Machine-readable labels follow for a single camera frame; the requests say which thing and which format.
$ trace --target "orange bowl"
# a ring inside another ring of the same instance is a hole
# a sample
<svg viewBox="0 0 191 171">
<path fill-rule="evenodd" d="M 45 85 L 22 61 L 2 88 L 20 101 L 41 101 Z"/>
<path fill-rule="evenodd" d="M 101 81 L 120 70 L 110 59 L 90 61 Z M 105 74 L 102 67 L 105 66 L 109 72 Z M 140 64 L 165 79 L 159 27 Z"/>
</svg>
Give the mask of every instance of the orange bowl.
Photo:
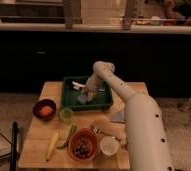
<svg viewBox="0 0 191 171">
<path fill-rule="evenodd" d="M 56 104 L 51 99 L 43 99 L 38 101 L 33 107 L 33 114 L 43 120 L 51 120 L 56 113 Z"/>
<path fill-rule="evenodd" d="M 91 161 L 97 152 L 98 142 L 95 133 L 88 128 L 78 130 L 69 141 L 68 152 L 79 162 Z"/>
</svg>

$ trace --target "paper cup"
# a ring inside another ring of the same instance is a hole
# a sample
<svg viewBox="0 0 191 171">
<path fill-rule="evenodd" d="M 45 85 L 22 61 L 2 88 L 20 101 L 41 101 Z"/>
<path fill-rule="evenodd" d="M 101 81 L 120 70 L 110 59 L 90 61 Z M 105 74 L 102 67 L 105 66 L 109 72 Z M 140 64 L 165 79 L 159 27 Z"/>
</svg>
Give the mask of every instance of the paper cup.
<svg viewBox="0 0 191 171">
<path fill-rule="evenodd" d="M 100 149 L 102 153 L 107 156 L 111 157 L 118 152 L 119 142 L 111 136 L 105 136 L 100 141 Z"/>
</svg>

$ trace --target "green tray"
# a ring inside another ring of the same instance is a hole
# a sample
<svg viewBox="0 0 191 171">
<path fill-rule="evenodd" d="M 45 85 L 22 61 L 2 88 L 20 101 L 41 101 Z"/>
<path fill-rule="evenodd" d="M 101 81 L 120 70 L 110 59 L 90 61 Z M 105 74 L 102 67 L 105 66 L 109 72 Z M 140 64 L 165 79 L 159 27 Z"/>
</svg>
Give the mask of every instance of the green tray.
<svg viewBox="0 0 191 171">
<path fill-rule="evenodd" d="M 99 91 L 95 99 L 91 102 L 86 103 L 85 105 L 80 104 L 77 101 L 78 95 L 81 94 L 81 91 L 75 90 L 72 85 L 72 81 L 76 81 L 81 84 L 85 84 L 88 76 L 80 77 L 65 77 L 63 79 L 62 86 L 62 97 L 61 97 L 61 107 L 69 107 L 73 110 L 92 110 L 92 109 L 109 109 L 113 105 L 112 93 L 109 85 L 106 82 L 103 82 L 102 89 L 105 91 Z"/>
</svg>

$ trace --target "green vegetable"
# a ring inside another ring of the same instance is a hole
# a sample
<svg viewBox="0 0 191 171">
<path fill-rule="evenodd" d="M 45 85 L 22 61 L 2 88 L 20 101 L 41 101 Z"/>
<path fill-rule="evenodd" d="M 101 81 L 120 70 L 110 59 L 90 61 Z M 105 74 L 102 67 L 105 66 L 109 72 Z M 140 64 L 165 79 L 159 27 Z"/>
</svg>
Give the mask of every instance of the green vegetable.
<svg viewBox="0 0 191 171">
<path fill-rule="evenodd" d="M 70 138 L 71 138 L 72 135 L 76 132 L 76 129 L 77 129 L 76 125 L 72 125 L 72 126 L 70 127 L 70 131 L 69 131 L 69 134 L 68 134 L 68 136 L 67 136 L 66 141 L 65 141 L 63 144 L 58 145 L 58 146 L 57 146 L 58 149 L 64 149 L 65 147 L 68 146 L 69 141 L 70 141 Z"/>
</svg>

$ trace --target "gray floor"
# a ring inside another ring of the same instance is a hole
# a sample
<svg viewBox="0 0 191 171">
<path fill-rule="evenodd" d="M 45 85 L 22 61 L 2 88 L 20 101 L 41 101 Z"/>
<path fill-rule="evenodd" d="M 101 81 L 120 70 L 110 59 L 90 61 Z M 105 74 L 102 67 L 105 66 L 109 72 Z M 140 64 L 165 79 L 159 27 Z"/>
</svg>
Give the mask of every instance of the gray floor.
<svg viewBox="0 0 191 171">
<path fill-rule="evenodd" d="M 181 112 L 177 108 L 179 102 L 187 99 L 155 99 L 163 112 L 174 166 L 191 171 L 191 110 Z M 17 121 L 25 136 L 32 117 L 31 109 L 37 100 L 37 94 L 0 93 L 0 131 L 11 139 L 11 124 Z M 9 170 L 8 159 L 0 161 L 0 171 L 3 170 Z"/>
</svg>

